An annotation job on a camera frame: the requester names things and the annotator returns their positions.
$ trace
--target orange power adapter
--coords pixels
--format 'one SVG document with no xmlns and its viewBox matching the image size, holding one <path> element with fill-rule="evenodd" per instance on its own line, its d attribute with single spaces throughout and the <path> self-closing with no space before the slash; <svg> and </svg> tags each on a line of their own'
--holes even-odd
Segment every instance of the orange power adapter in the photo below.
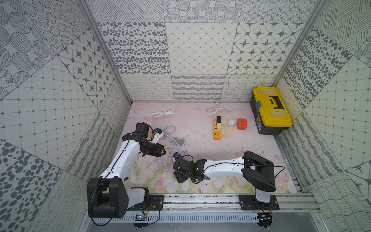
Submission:
<svg viewBox="0 0 371 232">
<path fill-rule="evenodd" d="M 247 121 L 244 118 L 239 118 L 237 120 L 237 129 L 238 130 L 246 130 L 247 128 Z"/>
</svg>

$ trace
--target white cable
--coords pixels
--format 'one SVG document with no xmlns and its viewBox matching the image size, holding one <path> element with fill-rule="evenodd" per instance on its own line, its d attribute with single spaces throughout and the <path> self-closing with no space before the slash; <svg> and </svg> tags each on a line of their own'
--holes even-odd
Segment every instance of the white cable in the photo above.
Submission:
<svg viewBox="0 0 371 232">
<path fill-rule="evenodd" d="M 157 120 L 155 121 L 155 123 L 152 125 L 152 128 L 154 128 L 155 124 L 157 123 L 157 121 L 164 115 L 168 115 L 168 114 L 175 114 L 175 111 L 174 109 L 171 109 L 171 110 L 166 110 L 166 111 L 161 111 L 161 112 L 154 112 L 154 113 L 151 113 L 153 115 L 153 117 L 157 118 Z"/>
<path fill-rule="evenodd" d="M 167 128 L 169 127 L 172 127 L 174 128 L 174 131 L 172 131 L 171 133 L 168 133 L 166 131 Z M 175 126 L 171 125 L 171 126 L 168 126 L 166 127 L 165 129 L 162 130 L 162 132 L 164 133 L 164 136 L 162 138 L 168 138 L 170 139 L 172 145 L 173 145 L 173 148 L 174 147 L 179 147 L 179 146 L 183 146 L 184 144 L 186 144 L 186 139 L 184 137 L 173 137 L 171 136 L 172 133 L 174 133 L 176 130 Z"/>
<path fill-rule="evenodd" d="M 162 118 L 162 116 L 165 116 L 165 115 L 169 115 L 169 114 L 175 114 L 175 111 L 174 109 L 171 109 L 171 110 L 166 110 L 166 111 L 161 111 L 161 112 L 154 112 L 154 113 L 151 113 L 153 115 L 153 117 L 157 118 L 157 120 L 155 121 L 155 123 L 152 125 L 152 128 L 154 128 L 155 124 L 157 123 L 157 121 Z M 168 133 L 166 131 L 167 128 L 169 127 L 172 127 L 174 128 L 174 131 L 172 131 L 171 133 Z M 170 139 L 171 141 L 171 144 L 174 147 L 179 147 L 179 146 L 183 146 L 184 144 L 186 144 L 186 139 L 184 137 L 173 137 L 171 136 L 172 133 L 174 133 L 176 130 L 175 126 L 168 126 L 166 127 L 165 129 L 162 130 L 162 132 L 164 133 L 164 136 L 162 138 L 168 138 Z"/>
<path fill-rule="evenodd" d="M 213 107 L 213 108 L 209 109 L 209 110 L 207 111 L 207 114 L 210 115 L 210 116 L 215 115 L 215 119 L 216 119 L 216 113 L 217 113 L 219 110 L 223 110 L 223 107 L 221 106 L 221 103 L 219 103 L 219 102 L 217 101 L 217 102 L 216 102 L 216 107 Z"/>
</svg>

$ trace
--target wire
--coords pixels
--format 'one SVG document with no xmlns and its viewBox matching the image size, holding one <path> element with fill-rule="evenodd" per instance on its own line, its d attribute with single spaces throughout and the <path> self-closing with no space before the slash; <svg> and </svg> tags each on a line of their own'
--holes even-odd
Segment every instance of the wire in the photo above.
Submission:
<svg viewBox="0 0 371 232">
<path fill-rule="evenodd" d="M 205 170 L 208 169 L 209 167 L 216 166 L 216 165 L 218 165 L 218 164 L 241 164 L 241 165 L 244 165 L 244 164 L 242 164 L 242 163 L 222 162 L 222 163 L 217 163 L 217 164 L 213 164 L 213 165 L 208 166 L 207 168 L 204 169 L 204 172 L 205 172 Z M 284 166 L 277 166 L 277 165 L 273 165 L 273 166 L 271 166 L 271 165 L 249 165 L 249 166 L 255 166 L 255 167 L 282 167 L 283 169 L 277 173 L 277 175 L 275 176 L 275 178 L 278 176 L 278 174 L 280 174 L 283 170 L 286 169 Z"/>
<path fill-rule="evenodd" d="M 114 168 L 116 162 L 120 159 L 121 155 L 122 155 L 123 152 L 125 151 L 125 149 L 126 149 L 126 147 L 128 146 L 128 144 L 129 144 L 129 140 L 128 140 L 128 143 L 126 144 L 125 148 L 122 150 L 121 154 L 118 156 L 118 158 L 116 159 L 116 161 L 115 161 L 114 164 L 112 165 L 111 171 L 110 171 L 109 173 L 112 172 L 112 170 L 113 170 L 113 168 Z"/>
<path fill-rule="evenodd" d="M 219 103 L 219 102 L 217 101 L 217 102 L 216 102 L 216 107 L 213 107 L 213 108 L 209 109 L 209 110 L 207 111 L 207 114 L 210 115 L 210 116 L 215 115 L 215 119 L 216 119 L 216 113 L 217 113 L 219 110 L 223 110 L 223 107 L 221 106 L 221 103 Z"/>
<path fill-rule="evenodd" d="M 157 207 L 157 209 L 158 209 L 158 219 L 157 219 L 157 221 L 152 222 L 151 224 L 148 224 L 148 225 L 146 225 L 146 226 L 144 226 L 144 227 L 147 227 L 147 226 L 149 226 L 149 225 L 152 225 L 153 223 L 156 223 L 156 222 L 158 222 L 158 220 L 160 220 L 160 216 L 161 216 L 160 208 L 158 207 L 158 205 L 156 205 L 156 207 Z"/>
<path fill-rule="evenodd" d="M 144 123 L 144 124 L 146 124 L 146 125 L 148 125 L 148 126 L 152 129 L 152 139 L 150 140 L 150 141 L 152 141 L 152 140 L 155 138 L 155 135 L 154 135 L 154 129 L 151 127 L 150 124 L 145 123 L 145 122 L 142 122 L 142 121 L 137 122 L 137 124 L 140 123 L 140 122 L 141 122 L 141 123 Z"/>
<path fill-rule="evenodd" d="M 94 199 L 94 196 L 95 196 L 95 194 L 96 194 L 96 191 L 98 190 L 99 185 L 102 183 L 102 181 L 103 181 L 104 179 L 106 179 L 106 177 L 107 177 L 110 173 L 111 173 L 111 172 L 109 172 L 109 173 L 108 173 L 108 174 L 107 174 L 103 179 L 101 179 L 100 182 L 97 184 L 96 189 L 95 189 L 95 191 L 94 191 L 94 193 L 93 193 L 92 199 L 90 200 L 90 207 L 91 207 L 91 208 L 93 208 L 91 205 L 92 205 L 92 203 L 93 203 L 93 199 Z M 106 222 L 106 223 L 104 223 L 104 224 L 102 224 L 102 225 L 97 224 L 97 223 L 94 221 L 94 219 L 93 219 L 93 210 L 92 210 L 92 217 L 91 217 L 90 219 L 92 220 L 92 222 L 93 222 L 94 225 L 96 225 L 96 226 L 105 226 L 105 225 L 107 225 L 107 224 L 112 220 L 112 218 L 111 218 L 108 222 Z"/>
<path fill-rule="evenodd" d="M 95 188 L 95 191 L 94 191 L 94 194 L 93 194 L 93 196 L 92 196 L 92 199 L 90 200 L 90 206 L 91 206 L 92 203 L 93 203 L 93 198 L 94 198 L 94 196 L 95 196 L 95 194 L 96 194 L 96 191 L 98 190 L 99 185 L 100 185 L 100 184 L 102 183 L 102 181 L 103 181 L 104 179 L 106 179 L 106 177 L 107 177 L 107 176 L 112 172 L 112 170 L 113 170 L 113 168 L 114 168 L 116 162 L 120 159 L 122 153 L 125 151 L 125 149 L 126 149 L 126 147 L 128 146 L 128 144 L 129 144 L 129 140 L 128 140 L 128 142 L 127 142 L 125 148 L 122 150 L 121 154 L 119 155 L 119 157 L 116 159 L 116 161 L 115 161 L 114 164 L 112 165 L 112 168 L 111 168 L 111 170 L 109 171 L 109 173 L 108 173 L 108 174 L 107 174 L 103 179 L 101 179 L 100 182 L 97 184 L 97 186 L 96 186 L 96 188 Z M 112 218 L 111 218 L 111 219 L 110 219 L 108 222 L 106 222 L 105 224 L 99 225 L 99 224 L 97 224 L 97 223 L 94 221 L 93 218 L 90 218 L 90 219 L 92 220 L 92 222 L 93 222 L 96 226 L 105 226 L 105 225 L 107 225 L 107 224 L 112 220 Z"/>
<path fill-rule="evenodd" d="M 158 120 L 160 120 L 160 118 L 162 118 L 162 116 L 169 115 L 169 114 L 175 114 L 175 111 L 174 109 L 170 109 L 170 110 L 165 110 L 165 111 L 160 111 L 160 112 L 153 112 L 151 114 L 153 115 L 153 117 L 157 118 L 155 123 L 152 125 L 153 127 L 155 127 L 155 124 L 157 123 Z"/>
<path fill-rule="evenodd" d="M 167 132 L 167 130 L 166 130 L 169 127 L 174 128 L 174 130 L 171 133 Z M 174 147 L 180 147 L 180 146 L 183 146 L 184 144 L 186 144 L 185 143 L 186 142 L 186 139 L 184 137 L 173 137 L 171 135 L 172 133 L 175 132 L 175 130 L 176 130 L 176 128 L 173 125 L 170 125 L 170 126 L 168 126 L 168 127 L 166 127 L 165 129 L 162 130 L 162 132 L 164 133 L 164 136 L 162 138 L 168 138 L 168 139 L 170 139 L 173 148 Z"/>
<path fill-rule="evenodd" d="M 191 155 L 184 155 L 182 157 L 185 157 L 185 156 L 190 156 L 192 158 L 192 162 L 193 162 L 193 156 L 191 156 Z"/>
</svg>

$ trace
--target white power adapter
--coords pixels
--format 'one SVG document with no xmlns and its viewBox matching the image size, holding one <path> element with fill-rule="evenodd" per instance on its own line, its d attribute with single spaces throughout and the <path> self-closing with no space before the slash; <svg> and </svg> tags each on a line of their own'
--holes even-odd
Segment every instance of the white power adapter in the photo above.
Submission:
<svg viewBox="0 0 371 232">
<path fill-rule="evenodd" d="M 234 127 L 234 120 L 233 119 L 228 119 L 228 127 Z"/>
</svg>

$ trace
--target patterned tile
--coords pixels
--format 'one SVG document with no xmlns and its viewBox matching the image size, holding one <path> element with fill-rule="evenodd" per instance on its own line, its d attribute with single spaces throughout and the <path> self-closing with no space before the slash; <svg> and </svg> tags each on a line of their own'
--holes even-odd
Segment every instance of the patterned tile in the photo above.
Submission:
<svg viewBox="0 0 371 232">
<path fill-rule="evenodd" d="M 352 57 L 305 108 L 344 168 L 371 160 L 370 71 Z"/>
<path fill-rule="evenodd" d="M 64 171 L 28 231 L 73 231 L 86 203 L 86 185 Z"/>
<path fill-rule="evenodd" d="M 352 167 L 347 170 L 349 177 L 352 179 L 355 186 L 365 197 L 368 204 L 371 205 L 371 161 Z"/>
<path fill-rule="evenodd" d="M 64 168 L 97 108 L 58 57 L 0 103 L 0 136 Z"/>
<path fill-rule="evenodd" d="M 305 23 L 317 0 L 245 0 L 241 20 L 246 23 Z"/>
<path fill-rule="evenodd" d="M 368 66 L 371 66 L 371 37 L 369 37 L 362 47 L 357 50 L 354 56 Z"/>
<path fill-rule="evenodd" d="M 344 171 L 304 111 L 292 123 L 278 138 L 303 185 Z"/>
<path fill-rule="evenodd" d="M 88 28 L 76 0 L 24 0 L 21 5 L 56 53 Z"/>
<path fill-rule="evenodd" d="M 331 231 L 369 231 L 371 206 L 347 172 L 341 172 L 311 184 L 311 191 Z"/>
<path fill-rule="evenodd" d="M 351 54 L 327 35 L 313 28 L 283 78 L 305 108 L 350 57 Z"/>
<path fill-rule="evenodd" d="M 170 73 L 164 23 L 98 23 L 120 74 Z"/>
<path fill-rule="evenodd" d="M 278 74 L 304 24 L 239 23 L 227 72 Z"/>
<path fill-rule="evenodd" d="M 285 80 L 280 79 L 276 85 L 276 88 L 283 102 L 285 103 L 287 110 L 289 111 L 291 119 L 292 120 L 296 119 L 296 117 L 303 111 L 303 108 L 300 106 L 299 102 L 296 100 L 295 96 L 292 94 Z"/>
<path fill-rule="evenodd" d="M 161 0 L 88 0 L 96 22 L 164 22 Z"/>
<path fill-rule="evenodd" d="M 225 75 L 171 75 L 174 100 L 218 101 Z"/>
<path fill-rule="evenodd" d="M 90 29 L 57 54 L 66 69 L 98 108 L 113 80 L 113 73 Z"/>
<path fill-rule="evenodd" d="M 368 0 L 329 0 L 315 27 L 354 54 L 371 36 L 370 14 Z"/>
<path fill-rule="evenodd" d="M 171 75 L 121 74 L 132 101 L 173 101 Z"/>
<path fill-rule="evenodd" d="M 117 135 L 121 133 L 129 108 L 130 102 L 126 98 L 120 83 L 114 78 L 108 94 L 100 103 L 99 111 Z"/>
<path fill-rule="evenodd" d="M 101 112 L 97 112 L 65 170 L 82 180 L 98 176 L 111 161 L 117 134 Z"/>
<path fill-rule="evenodd" d="M 237 23 L 243 0 L 162 0 L 165 22 Z"/>
<path fill-rule="evenodd" d="M 247 101 L 258 86 L 272 86 L 276 75 L 226 75 L 221 101 Z"/>
<path fill-rule="evenodd" d="M 9 231 L 26 231 L 62 170 L 4 140 L 0 146 L 0 169 L 4 171 L 0 178 L 1 226 Z"/>
<path fill-rule="evenodd" d="M 236 23 L 168 23 L 172 74 L 226 74 Z"/>
<path fill-rule="evenodd" d="M 0 4 L 0 99 L 55 56 L 39 30 L 17 4 Z"/>
</svg>

